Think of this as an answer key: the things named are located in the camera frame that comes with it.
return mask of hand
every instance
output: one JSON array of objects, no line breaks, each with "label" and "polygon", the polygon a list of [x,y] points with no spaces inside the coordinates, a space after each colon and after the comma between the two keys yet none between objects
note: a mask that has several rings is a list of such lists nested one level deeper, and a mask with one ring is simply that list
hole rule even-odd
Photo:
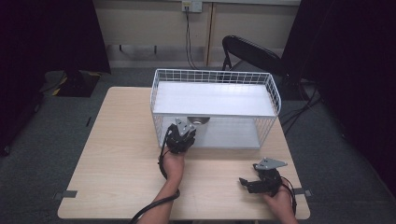
[{"label": "hand", "polygon": [[163,155],[163,169],[167,174],[167,179],[180,182],[184,172],[185,153],[174,154],[166,147]]},{"label": "hand", "polygon": [[[282,182],[286,186],[289,185],[288,181],[283,178]],[[268,206],[270,206],[271,212],[280,220],[281,223],[298,223],[291,207],[290,192],[284,186],[279,187],[279,190],[274,197],[271,197],[268,194],[263,194],[262,198]]]}]

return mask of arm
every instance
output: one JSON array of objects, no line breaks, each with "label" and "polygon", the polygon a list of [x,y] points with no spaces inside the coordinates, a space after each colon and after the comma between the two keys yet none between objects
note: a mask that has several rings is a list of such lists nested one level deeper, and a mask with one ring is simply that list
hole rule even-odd
[{"label": "arm", "polygon": [[[289,185],[289,183],[284,179],[282,179],[282,182],[286,186]],[[298,223],[294,216],[293,209],[291,208],[290,193],[285,187],[280,186],[279,191],[273,198],[267,194],[263,194],[262,197],[268,206],[270,206],[271,212],[282,224]]]},{"label": "arm", "polygon": [[[184,153],[172,154],[167,153],[168,148],[164,152],[163,168],[167,174],[166,182],[163,184],[157,197],[153,200],[160,199],[174,195],[180,185],[184,171]],[[167,224],[171,215],[173,201],[163,203],[148,210],[137,223],[139,224]]]}]

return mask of wooden table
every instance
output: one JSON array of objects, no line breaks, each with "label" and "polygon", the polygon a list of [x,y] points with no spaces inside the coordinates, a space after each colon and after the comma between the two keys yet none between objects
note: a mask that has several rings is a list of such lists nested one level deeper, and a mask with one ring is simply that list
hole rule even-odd
[{"label": "wooden table", "polygon": [[[150,91],[109,89],[67,188],[77,195],[63,198],[60,218],[131,219],[157,195],[164,178],[157,164],[160,149]],[[262,198],[249,194],[238,179],[258,180],[252,164],[263,157],[287,162],[278,171],[295,188],[301,187],[277,120],[260,150],[190,148],[171,219],[273,219]],[[297,218],[309,218],[304,195],[297,195],[297,204]]]}]

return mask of white wire basket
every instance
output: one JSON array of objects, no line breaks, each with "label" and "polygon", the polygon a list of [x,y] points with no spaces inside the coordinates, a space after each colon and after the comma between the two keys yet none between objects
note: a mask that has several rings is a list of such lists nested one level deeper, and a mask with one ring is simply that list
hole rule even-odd
[{"label": "white wire basket", "polygon": [[269,73],[157,69],[150,96],[159,146],[181,119],[196,127],[193,147],[259,149],[280,107]]}]

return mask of chair backrest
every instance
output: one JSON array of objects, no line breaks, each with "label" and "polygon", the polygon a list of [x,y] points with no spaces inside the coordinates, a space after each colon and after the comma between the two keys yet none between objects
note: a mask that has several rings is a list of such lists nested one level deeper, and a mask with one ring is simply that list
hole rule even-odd
[{"label": "chair backrest", "polygon": [[233,68],[230,60],[230,54],[237,58],[250,63],[272,75],[285,77],[286,71],[282,66],[280,58],[271,50],[263,48],[242,37],[236,35],[227,35],[222,40],[225,59],[222,70],[225,71],[228,65],[230,70]]}]

